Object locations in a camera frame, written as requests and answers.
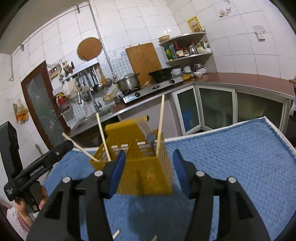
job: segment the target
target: wooden door frame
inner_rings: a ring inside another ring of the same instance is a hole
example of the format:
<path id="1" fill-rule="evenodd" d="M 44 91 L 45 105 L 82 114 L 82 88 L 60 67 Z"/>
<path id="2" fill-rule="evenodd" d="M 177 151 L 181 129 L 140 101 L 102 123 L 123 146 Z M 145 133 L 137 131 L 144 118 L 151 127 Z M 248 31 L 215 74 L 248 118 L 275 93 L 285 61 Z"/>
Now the wooden door frame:
<path id="1" fill-rule="evenodd" d="M 43 127 L 41 125 L 41 122 L 38 119 L 38 116 L 37 116 L 37 114 L 36 114 L 36 112 L 34 110 L 34 107 L 33 107 L 33 104 L 31 102 L 31 99 L 30 99 L 30 96 L 29 96 L 29 93 L 28 93 L 28 89 L 27 89 L 28 83 L 40 73 L 42 75 L 48 97 L 51 100 L 51 103 L 52 103 L 52 106 L 53 106 L 53 109 L 54 109 L 55 113 L 57 114 L 57 116 L 60 117 L 59 121 L 60 121 L 64 131 L 66 133 L 69 133 L 70 128 L 68 127 L 66 121 L 64 120 L 64 117 L 61 115 L 61 113 L 59 111 L 59 108 L 58 108 L 58 105 L 55 102 L 54 95 L 52 93 L 52 91 L 53 91 L 52 84 L 51 84 L 51 81 L 50 81 L 50 77 L 48 75 L 46 62 L 44 61 L 38 67 L 36 67 L 31 73 L 29 73 L 26 78 L 24 78 L 24 80 L 21 82 L 21 86 L 22 86 L 22 92 L 24 94 L 25 101 L 26 101 L 28 110 L 30 112 L 30 115 L 32 117 L 32 120 L 33 120 L 33 122 L 34 122 L 34 124 L 35 124 L 35 126 L 36 126 L 42 140 L 44 141 L 45 145 L 47 146 L 47 148 L 49 150 L 51 150 L 53 148 L 53 145 L 51 144 L 49 138 L 47 137 L 47 135 L 45 133 L 45 130 L 43 129 Z"/>

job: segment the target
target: cabinet door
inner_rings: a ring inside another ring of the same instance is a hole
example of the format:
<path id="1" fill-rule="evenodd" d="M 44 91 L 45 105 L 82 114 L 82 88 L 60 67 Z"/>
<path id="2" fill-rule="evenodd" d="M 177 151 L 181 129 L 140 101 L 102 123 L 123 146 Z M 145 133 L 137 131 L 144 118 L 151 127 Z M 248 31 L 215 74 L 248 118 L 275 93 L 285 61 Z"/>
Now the cabinet door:
<path id="1" fill-rule="evenodd" d="M 284 101 L 237 92 L 237 121 L 266 116 L 277 128 L 281 126 Z"/>
<path id="2" fill-rule="evenodd" d="M 183 135 L 200 130 L 200 114 L 194 86 L 189 86 L 173 93 Z"/>
<path id="3" fill-rule="evenodd" d="M 234 89 L 198 86 L 201 101 L 202 128 L 206 130 L 236 123 L 236 97 Z"/>

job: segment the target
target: chopstick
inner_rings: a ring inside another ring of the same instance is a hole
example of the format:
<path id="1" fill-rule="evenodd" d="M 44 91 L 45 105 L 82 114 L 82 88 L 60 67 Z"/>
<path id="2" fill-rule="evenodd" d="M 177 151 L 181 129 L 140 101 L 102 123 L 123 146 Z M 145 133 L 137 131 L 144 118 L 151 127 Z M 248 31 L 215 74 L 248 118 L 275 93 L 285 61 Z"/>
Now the chopstick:
<path id="1" fill-rule="evenodd" d="M 101 124 L 100 116 L 99 116 L 98 112 L 96 113 L 96 119 L 98 121 L 99 129 L 100 129 L 100 133 L 101 133 L 101 137 L 102 137 L 102 140 L 103 140 L 103 144 L 104 144 L 104 147 L 105 147 L 105 151 L 106 151 L 106 154 L 107 154 L 108 161 L 111 161 L 111 157 L 110 157 L 110 154 L 109 154 L 109 151 L 108 151 L 107 143 L 106 143 L 106 140 L 105 140 L 105 136 L 104 136 L 104 132 L 103 132 L 103 128 L 102 128 L 102 124 Z"/>
<path id="2" fill-rule="evenodd" d="M 157 135 L 157 145 L 156 145 L 156 156 L 159 154 L 160 149 L 160 139 L 161 139 L 161 130 L 163 128 L 163 111 L 165 107 L 165 95 L 161 97 L 161 106 L 160 106 L 160 117 L 159 117 L 159 126 L 158 126 L 158 135 Z"/>
<path id="3" fill-rule="evenodd" d="M 72 141 L 73 142 L 73 145 L 81 150 L 85 155 L 87 155 L 89 158 L 91 158 L 92 160 L 94 161 L 99 161 L 97 158 L 93 157 L 91 154 L 89 154 L 87 151 L 85 151 L 80 145 L 78 145 L 75 141 L 73 141 L 70 137 L 68 137 L 66 135 L 66 133 L 63 132 L 62 136 L 66 139 L 66 140 L 69 140 L 69 141 Z"/>

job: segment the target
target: yellow poster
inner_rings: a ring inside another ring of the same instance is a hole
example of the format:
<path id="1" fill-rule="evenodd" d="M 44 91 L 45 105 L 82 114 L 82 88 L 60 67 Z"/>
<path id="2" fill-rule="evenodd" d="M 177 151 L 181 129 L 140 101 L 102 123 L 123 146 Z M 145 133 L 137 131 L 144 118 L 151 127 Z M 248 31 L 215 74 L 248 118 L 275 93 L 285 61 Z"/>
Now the yellow poster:
<path id="1" fill-rule="evenodd" d="M 193 18 L 190 18 L 188 21 L 188 26 L 191 30 L 191 32 L 203 32 L 202 26 L 200 22 L 198 21 L 197 16 L 194 16 Z"/>

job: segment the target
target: blue knitted blanket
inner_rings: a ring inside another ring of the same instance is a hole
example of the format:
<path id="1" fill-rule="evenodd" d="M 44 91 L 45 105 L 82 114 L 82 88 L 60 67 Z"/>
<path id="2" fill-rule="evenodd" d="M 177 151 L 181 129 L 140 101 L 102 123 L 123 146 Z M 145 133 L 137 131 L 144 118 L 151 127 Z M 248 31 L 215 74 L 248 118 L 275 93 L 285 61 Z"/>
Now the blue knitted blanket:
<path id="1" fill-rule="evenodd" d="M 250 120 L 186 139 L 169 141 L 172 161 L 179 149 L 183 158 L 211 177 L 225 180 L 235 176 L 257 208 L 274 240 L 296 210 L 296 157 L 266 118 Z M 51 194 L 65 176 L 87 177 L 94 171 L 89 158 L 70 151 L 44 181 Z M 82 197 L 80 207 L 81 238 L 88 240 Z M 159 241 L 184 240 L 194 201 L 186 199 L 174 173 L 173 196 L 124 196 L 105 200 L 112 233 L 120 229 L 117 241 L 147 241 L 157 235 Z M 218 199 L 214 199 L 210 240 L 218 229 Z"/>

